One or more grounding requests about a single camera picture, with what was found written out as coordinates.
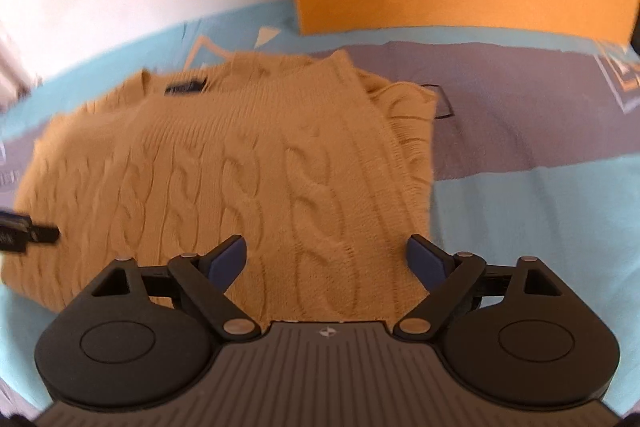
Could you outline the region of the mustard cable-knit sweater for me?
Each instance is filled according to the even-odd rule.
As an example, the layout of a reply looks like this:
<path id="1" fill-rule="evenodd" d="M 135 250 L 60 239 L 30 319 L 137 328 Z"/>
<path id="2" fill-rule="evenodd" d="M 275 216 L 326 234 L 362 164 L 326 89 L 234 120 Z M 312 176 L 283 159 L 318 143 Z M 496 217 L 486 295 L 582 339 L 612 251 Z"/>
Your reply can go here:
<path id="1" fill-rule="evenodd" d="M 436 105 L 343 51 L 138 72 L 36 141 L 15 207 L 61 237 L 4 257 L 2 282 L 58 312 L 113 259 L 239 234 L 228 295 L 257 322 L 395 322 L 424 296 L 405 246 L 428 231 Z"/>

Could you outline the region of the pink curtain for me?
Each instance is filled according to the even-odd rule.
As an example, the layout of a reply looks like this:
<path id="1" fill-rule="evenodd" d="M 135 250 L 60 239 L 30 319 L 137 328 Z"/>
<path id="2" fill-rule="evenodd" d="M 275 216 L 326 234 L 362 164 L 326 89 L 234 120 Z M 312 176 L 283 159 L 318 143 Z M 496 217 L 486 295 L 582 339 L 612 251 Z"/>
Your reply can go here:
<path id="1" fill-rule="evenodd" d="M 29 75 L 4 42 L 0 43 L 0 74 L 2 110 L 25 98 L 38 86 L 38 78 Z"/>

